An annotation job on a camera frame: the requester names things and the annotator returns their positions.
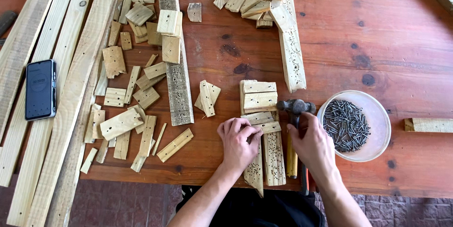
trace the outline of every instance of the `long wooden board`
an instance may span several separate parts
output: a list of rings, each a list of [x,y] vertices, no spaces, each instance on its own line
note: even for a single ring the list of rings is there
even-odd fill
[[[286,10],[288,10],[292,17],[292,20],[297,21],[294,0],[282,0],[282,5],[285,5]],[[285,82],[288,87],[288,91],[293,93],[298,89],[307,89],[297,22],[291,29],[285,32],[279,31],[279,35],[283,73],[285,75]]]
[[[46,161],[42,167],[27,225],[43,227],[63,159],[80,110],[90,71],[99,50],[102,34],[116,0],[93,0],[82,31],[55,116]]]
[[[24,19],[20,24],[17,35],[11,43],[11,50],[4,58],[0,76],[0,137],[8,121],[9,113],[13,106],[21,76],[28,63],[39,31],[49,10],[52,0],[31,0],[30,6],[25,10]]]
[[[179,0],[159,0],[159,7],[179,11]],[[166,63],[168,99],[172,126],[193,124],[193,107],[187,69],[186,47],[181,33],[181,57],[179,64]]]
[[[112,21],[114,10],[110,12],[108,21]],[[107,46],[108,35],[110,32],[110,23],[108,22],[104,35],[102,36],[101,46],[96,55],[96,60],[91,70],[90,78],[85,89],[82,105],[80,106],[79,115],[77,116],[76,126],[72,132],[63,166],[58,177],[55,187],[54,196],[50,203],[49,213],[45,226],[63,226],[68,227],[69,215],[71,213],[72,201],[76,192],[76,186],[82,166],[83,154],[85,153],[85,143],[83,135],[87,125],[90,107],[94,104],[96,97],[93,96],[96,81],[98,80],[99,65],[102,59],[102,50]]]
[[[36,59],[50,58],[68,4],[69,0],[52,1],[32,60],[35,59],[35,56]],[[78,30],[71,28],[70,33],[78,34]],[[59,78],[57,80],[57,106],[66,80],[69,64],[72,59],[72,54],[64,55],[61,54],[60,49],[58,50],[59,52],[54,55],[54,61],[58,63],[57,77]],[[42,162],[44,161],[53,124],[53,118],[33,122],[16,189],[14,190],[14,197],[9,209],[7,219],[8,224],[25,227],[27,223],[31,202],[38,182],[39,173],[41,172]]]

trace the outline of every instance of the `table surface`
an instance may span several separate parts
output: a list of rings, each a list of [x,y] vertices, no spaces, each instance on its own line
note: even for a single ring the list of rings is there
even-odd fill
[[[26,0],[2,0],[0,12],[20,11]],[[193,108],[195,123],[171,126],[167,82],[155,85],[161,98],[146,110],[156,115],[155,139],[168,123],[159,150],[190,127],[194,138],[162,163],[149,157],[139,173],[130,169],[138,153],[141,134],[131,132],[126,160],[113,158],[109,149],[105,162],[93,162],[80,178],[166,184],[204,184],[222,162],[218,125],[238,117],[239,81],[275,81],[279,100],[303,99],[320,106],[343,90],[360,90],[375,97],[387,110],[392,127],[390,144],[377,159],[354,163],[336,157],[343,181],[352,193],[453,198],[453,135],[409,133],[404,118],[451,118],[453,115],[453,18],[435,0],[294,0],[307,89],[288,93],[283,76],[277,27],[255,29],[255,21],[224,8],[214,0],[179,0],[184,12],[183,28],[189,67],[192,101],[199,82],[206,79],[222,91],[216,115],[203,117]],[[190,2],[202,3],[202,22],[190,22]],[[130,26],[122,31],[133,33]],[[127,71],[110,79],[109,87],[126,88],[133,66],[146,64],[161,47],[135,44],[124,52]],[[96,102],[103,103],[104,97]],[[131,105],[137,102],[132,99]],[[103,106],[109,119],[126,108]],[[280,113],[281,125],[287,123]],[[282,131],[286,152],[287,133]],[[101,140],[87,144],[85,156]],[[243,178],[238,187],[248,187]],[[272,189],[299,190],[298,179],[287,178],[284,186]]]

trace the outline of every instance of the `pale pine wood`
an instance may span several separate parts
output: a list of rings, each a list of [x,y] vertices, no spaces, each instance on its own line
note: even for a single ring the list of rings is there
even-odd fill
[[[201,22],[201,3],[189,3],[187,16],[190,21]]]
[[[305,80],[302,50],[300,49],[294,0],[282,0],[282,4],[285,5],[292,20],[296,21],[296,25],[291,29],[285,32],[279,32],[283,74],[285,75],[285,82],[289,93],[293,93],[298,89],[306,89],[307,81]]]
[[[157,76],[167,73],[167,67],[165,66],[165,62],[159,62],[158,64],[154,64],[153,66],[150,66],[143,70],[148,79],[153,79]]]
[[[285,5],[279,5],[272,8],[269,10],[269,15],[272,17],[272,20],[275,21],[280,32],[286,32],[292,27],[297,26],[296,21],[292,19]]]
[[[261,1],[258,4],[254,5],[251,9],[247,10],[246,12],[242,13],[242,18],[251,17],[256,14],[261,14],[266,11],[270,10],[270,2],[269,1]]]
[[[94,121],[95,111],[96,110],[100,110],[100,109],[101,109],[101,106],[99,106],[96,103],[94,103],[91,106],[90,117],[88,118],[87,128],[85,130],[85,137],[83,139],[83,141],[85,143],[94,143],[94,139],[93,139],[93,125],[92,124],[93,124],[93,121]]]
[[[156,31],[158,33],[174,34],[177,21],[178,11],[161,9]]]
[[[405,131],[453,132],[453,119],[406,118]]]
[[[245,113],[277,111],[277,92],[245,94],[244,111]]]
[[[113,21],[120,20],[121,8],[123,7],[123,0],[116,1],[115,14],[113,15]]]
[[[126,50],[132,49],[132,39],[130,38],[130,33],[120,33],[121,35],[121,48]]]
[[[155,147],[153,149],[153,154],[152,154],[153,156],[157,152],[157,148],[159,147],[160,140],[162,139],[162,135],[164,134],[165,127],[167,127],[167,123],[164,123],[164,125],[162,126],[162,129],[160,130],[159,137],[157,138],[156,145],[155,145]]]
[[[107,74],[105,73],[105,62],[101,63],[101,73],[99,74],[99,80],[97,81],[96,89],[94,90],[94,95],[96,96],[105,96],[105,90],[107,89]]]
[[[99,153],[96,156],[96,161],[100,164],[104,163],[105,156],[107,155],[107,150],[109,149],[109,141],[106,139],[102,140],[101,148],[99,148]]]
[[[14,98],[20,84],[20,77],[33,50],[34,43],[46,17],[52,0],[31,0],[30,6],[25,10],[20,28],[11,50],[6,53],[1,66],[0,88],[0,137],[8,121],[9,113],[13,106]]]
[[[91,167],[91,163],[93,162],[94,156],[96,155],[96,153],[97,153],[97,149],[91,148],[90,153],[88,154],[87,158],[85,159],[85,162],[83,163],[82,167],[80,168],[81,172],[88,174],[88,170]]]
[[[137,78],[140,74],[140,68],[141,68],[140,66],[132,67],[132,72],[130,73],[129,84],[128,84],[127,90],[126,90],[126,96],[124,97],[125,104],[130,104],[130,100],[132,99],[132,93],[134,92],[134,89],[135,89],[135,82],[137,81]]]
[[[245,118],[245,119],[249,120],[250,124],[253,126],[275,121],[274,117],[272,116],[272,114],[269,111],[241,115],[241,118]]]
[[[244,93],[272,92],[277,91],[275,82],[255,82],[252,80],[244,81]]]
[[[259,124],[259,125],[254,125],[252,127],[260,128],[264,134],[282,130],[279,122],[263,123],[263,124]]]
[[[118,36],[120,35],[121,24],[116,21],[112,21],[111,29],[110,29],[110,38],[109,38],[109,46],[116,46],[116,42],[118,41]]]
[[[105,121],[105,110],[94,110],[93,139],[103,139],[100,124]]]
[[[215,105],[216,101],[217,101],[217,98],[218,98],[218,96],[220,94],[220,90],[221,89],[219,87],[211,84],[211,83],[208,83],[208,82],[207,82],[207,86],[209,87],[209,94],[211,95],[212,104]],[[199,109],[201,109],[201,110],[203,110],[203,105],[201,104],[201,95],[200,94],[198,95],[194,106],[199,108]]]
[[[179,63],[181,39],[162,36],[162,61]]]
[[[157,55],[153,54],[144,67],[148,68],[149,66],[151,66],[154,63],[154,61],[156,60],[156,58],[157,58]]]
[[[112,21],[114,10],[110,11],[108,21]],[[52,202],[49,207],[49,214],[46,220],[46,226],[64,226],[69,225],[69,215],[71,212],[72,201],[79,179],[82,166],[83,155],[85,151],[85,143],[83,143],[83,135],[90,112],[90,106],[94,103],[96,97],[93,96],[96,81],[98,80],[99,65],[102,59],[102,49],[107,46],[110,24],[107,25],[102,35],[101,45],[97,51],[96,59],[93,64],[90,77],[88,78],[87,87],[83,96],[80,111],[77,116],[76,125],[72,132],[72,137],[64,157],[63,165],[55,186]]]
[[[162,9],[179,11],[179,0],[159,0]],[[194,123],[192,96],[190,92],[189,70],[187,68],[184,35],[181,33],[180,63],[166,63],[168,101],[172,126]]]
[[[203,111],[207,117],[216,115],[216,112],[214,110],[214,103],[212,102],[212,98],[211,98],[210,90],[211,90],[211,88],[207,84],[206,80],[203,80],[200,82],[201,105],[202,105]]]
[[[162,45],[162,34],[157,32],[157,24],[154,22],[146,22],[146,29],[148,31],[148,44],[149,45]]]
[[[143,5],[135,5],[126,14],[126,18],[133,22],[133,24],[142,26],[152,15],[154,15],[154,12],[152,12],[149,8]]]
[[[54,129],[33,198],[27,226],[43,227],[45,224],[90,72],[101,44],[102,34],[107,24],[110,24],[110,12],[115,1],[93,0],[92,8],[67,75],[59,103],[59,111],[54,118]]]
[[[134,32],[134,35],[136,35],[137,37],[144,37],[148,34],[148,30],[145,25],[138,26],[138,25],[135,25],[130,20],[127,20],[127,21],[129,22],[129,25],[130,25],[132,31]]]
[[[104,56],[105,73],[107,78],[114,78],[120,73],[126,74],[126,65],[124,64],[123,51],[119,46],[111,46],[102,51]]]
[[[187,130],[182,132],[177,138],[175,138],[166,147],[159,151],[157,153],[157,156],[163,163],[166,162],[172,155],[178,152],[178,150],[181,149],[185,144],[187,144],[192,138],[193,134],[190,131],[190,128],[187,128]]]
[[[129,148],[130,131],[127,131],[116,137],[115,152],[113,158],[126,160]]]
[[[130,5],[132,4],[132,0],[123,0],[123,5],[121,7],[120,13],[120,20],[118,20],[122,24],[127,24],[126,14],[130,10]]]
[[[139,90],[132,96],[134,97],[134,99],[137,100],[137,102],[144,110],[149,108],[153,103],[155,103],[160,98],[160,95],[157,93],[156,90],[154,90],[152,86],[144,91]]]
[[[263,160],[261,156],[261,141],[258,144],[258,154],[244,170],[244,181],[256,189],[260,197],[264,196],[263,191]]]
[[[135,108],[135,110],[137,110],[137,113],[139,113],[140,117],[142,118],[142,120],[146,120],[146,114],[144,113],[144,110],[143,108],[141,108],[141,106],[139,104],[137,105],[134,105],[132,107],[128,107],[127,109],[131,109],[131,108]],[[144,127],[145,127],[145,124],[142,124],[142,125],[139,125],[135,128],[135,131],[137,132],[137,134],[140,134],[143,132],[144,130]]]
[[[123,107],[126,89],[107,87],[104,97],[105,106]]]
[[[162,75],[159,75],[155,78],[151,78],[149,79],[146,75],[143,75],[142,77],[140,77],[136,84],[140,87],[140,89],[142,91],[150,88],[151,86],[157,84],[159,81],[161,81],[162,79],[164,79],[164,77],[166,77],[167,74],[162,74]]]
[[[140,114],[132,108],[101,123],[102,136],[111,140],[143,123]]]
[[[140,156],[148,157],[150,155],[150,150],[153,147],[151,140],[153,139],[154,128],[156,127],[157,116],[147,115],[146,121],[144,123],[145,128],[142,134],[142,139],[140,142]]]

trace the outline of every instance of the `person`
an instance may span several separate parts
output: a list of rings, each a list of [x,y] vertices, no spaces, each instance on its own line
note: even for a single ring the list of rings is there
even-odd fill
[[[331,137],[316,116],[302,113],[303,117],[308,127],[302,139],[293,125],[287,128],[297,155],[318,186],[328,225],[370,227],[342,182]],[[189,187],[185,194],[183,187],[183,201],[169,227],[324,226],[324,217],[314,205],[314,193],[304,196],[294,191],[265,190],[260,198],[253,189],[232,188],[258,154],[261,129],[253,128],[244,118],[232,118],[220,124],[217,133],[223,141],[223,162],[202,187]]]

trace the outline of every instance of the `tiled floor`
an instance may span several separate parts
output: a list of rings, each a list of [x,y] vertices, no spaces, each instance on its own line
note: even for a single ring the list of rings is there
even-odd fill
[[[0,187],[0,227],[6,224],[17,175]],[[453,199],[353,195],[374,227],[453,227]],[[70,227],[164,227],[178,202],[181,187],[79,180]],[[320,196],[316,206],[324,212]]]

